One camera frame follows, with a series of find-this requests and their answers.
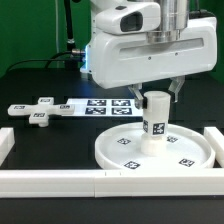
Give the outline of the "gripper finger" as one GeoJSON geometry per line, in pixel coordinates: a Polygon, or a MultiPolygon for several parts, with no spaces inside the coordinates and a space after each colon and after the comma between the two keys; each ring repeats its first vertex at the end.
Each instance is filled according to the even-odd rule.
{"type": "Polygon", "coordinates": [[[144,108],[144,97],[140,90],[142,89],[142,84],[132,84],[128,87],[129,91],[134,96],[135,107],[137,109],[144,108]]]}
{"type": "Polygon", "coordinates": [[[172,96],[172,102],[177,103],[178,102],[178,94],[184,85],[185,77],[184,76],[178,76],[171,79],[171,84],[168,88],[168,91],[170,92],[172,96]]]}

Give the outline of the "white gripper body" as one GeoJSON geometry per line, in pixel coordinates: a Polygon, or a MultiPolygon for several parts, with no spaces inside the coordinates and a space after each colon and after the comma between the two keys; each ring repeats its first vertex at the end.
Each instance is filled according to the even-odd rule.
{"type": "Polygon", "coordinates": [[[147,35],[98,34],[88,48],[88,70],[108,89],[210,71],[217,62],[217,20],[192,19],[173,42],[151,43],[147,35]]]}

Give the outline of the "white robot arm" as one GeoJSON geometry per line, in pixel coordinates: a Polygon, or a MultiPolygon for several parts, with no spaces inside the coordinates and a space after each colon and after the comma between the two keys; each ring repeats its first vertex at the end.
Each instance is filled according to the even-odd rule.
{"type": "Polygon", "coordinates": [[[90,0],[91,39],[83,73],[102,88],[127,86],[144,108],[141,86],[170,78],[178,98],[185,77],[217,62],[217,19],[189,11],[190,0],[90,0]]]}

